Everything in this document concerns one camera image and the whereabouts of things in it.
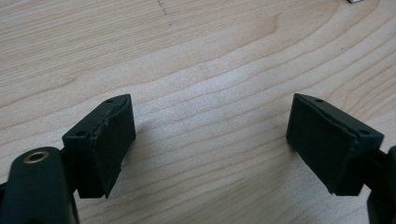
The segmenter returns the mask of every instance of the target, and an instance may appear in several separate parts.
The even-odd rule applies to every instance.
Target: wood grain
[[[370,190],[330,195],[285,132],[300,92],[396,145],[395,15],[395,0],[1,1],[0,181],[131,93],[137,139],[109,199],[77,199],[82,223],[368,223]]]

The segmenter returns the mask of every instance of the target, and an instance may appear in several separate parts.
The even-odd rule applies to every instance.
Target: wooden table
[[[106,98],[137,139],[82,223],[368,223],[286,143],[292,95],[325,99],[396,145],[396,2],[0,2],[0,182]]]

